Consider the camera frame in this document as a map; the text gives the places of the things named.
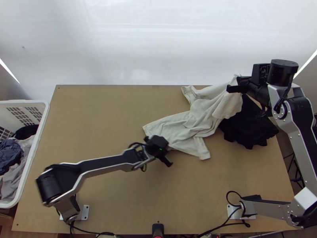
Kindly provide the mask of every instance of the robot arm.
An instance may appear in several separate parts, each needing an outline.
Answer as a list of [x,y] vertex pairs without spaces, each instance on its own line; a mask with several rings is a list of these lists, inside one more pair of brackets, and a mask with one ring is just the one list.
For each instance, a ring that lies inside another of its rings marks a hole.
[[[313,110],[302,89],[292,83],[298,64],[274,59],[271,64],[257,64],[251,77],[237,79],[238,86],[228,85],[228,92],[247,93],[267,107],[262,115],[272,116],[285,131],[296,155],[305,181],[291,202],[269,201],[260,195],[242,197],[245,213],[285,220],[290,226],[306,228],[317,225],[317,141],[312,130]],[[293,90],[293,97],[287,94]]]
[[78,163],[54,164],[36,179],[43,204],[54,206],[69,224],[78,218],[80,208],[75,194],[80,190],[86,178],[116,170],[125,172],[146,170],[149,162],[160,159],[167,167],[173,163],[165,155],[168,142],[161,136],[145,138],[145,144],[133,143],[120,155],[84,160]]

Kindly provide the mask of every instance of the wooden table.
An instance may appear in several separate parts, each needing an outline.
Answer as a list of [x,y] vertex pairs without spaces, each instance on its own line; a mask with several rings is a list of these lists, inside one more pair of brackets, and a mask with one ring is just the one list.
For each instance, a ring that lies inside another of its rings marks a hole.
[[[35,178],[53,163],[78,162],[120,154],[130,143],[142,141],[142,126],[189,110],[180,86],[57,86],[50,112],[18,205],[13,230],[68,233],[55,209],[42,205]],[[117,234],[150,234],[153,223],[167,234],[196,234],[227,218],[225,195],[260,194],[263,199],[291,201],[293,191],[276,138],[268,146],[245,149],[223,139],[217,130],[206,138],[212,158],[170,152],[174,165],[160,161],[145,173],[117,171],[89,178],[78,203],[90,205],[82,229]],[[291,229],[284,221],[257,216],[221,233]]]

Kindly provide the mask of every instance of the white backdrop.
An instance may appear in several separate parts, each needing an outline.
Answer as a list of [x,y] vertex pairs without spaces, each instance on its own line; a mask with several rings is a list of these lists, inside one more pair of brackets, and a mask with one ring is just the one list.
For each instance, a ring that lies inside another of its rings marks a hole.
[[217,84],[317,49],[315,0],[0,0],[0,58],[33,99],[56,84]]

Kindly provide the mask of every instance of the pile of clothes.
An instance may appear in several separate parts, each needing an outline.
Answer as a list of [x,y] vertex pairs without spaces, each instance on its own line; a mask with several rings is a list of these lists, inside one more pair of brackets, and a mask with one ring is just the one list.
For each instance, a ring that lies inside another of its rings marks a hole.
[[13,200],[38,125],[22,127],[0,143],[0,199]]
[[225,140],[237,141],[247,149],[254,145],[266,146],[266,140],[279,130],[267,117],[259,117],[261,109],[247,95],[226,91],[228,84],[237,85],[239,76],[201,90],[194,86],[181,87],[190,110],[143,126],[145,134],[163,136],[172,149],[201,160],[211,157],[203,138],[214,134],[218,127],[224,132]]

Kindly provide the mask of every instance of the laundry basket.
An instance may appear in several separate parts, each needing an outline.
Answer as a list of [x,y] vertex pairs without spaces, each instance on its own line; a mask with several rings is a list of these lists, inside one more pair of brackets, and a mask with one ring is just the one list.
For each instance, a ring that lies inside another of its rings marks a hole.
[[12,201],[0,200],[0,208],[10,208],[17,204],[21,198],[27,175],[30,171],[38,142],[40,141],[49,105],[38,100],[9,100],[0,101],[0,142],[10,138],[21,127],[39,125],[33,144],[31,146],[24,170]]

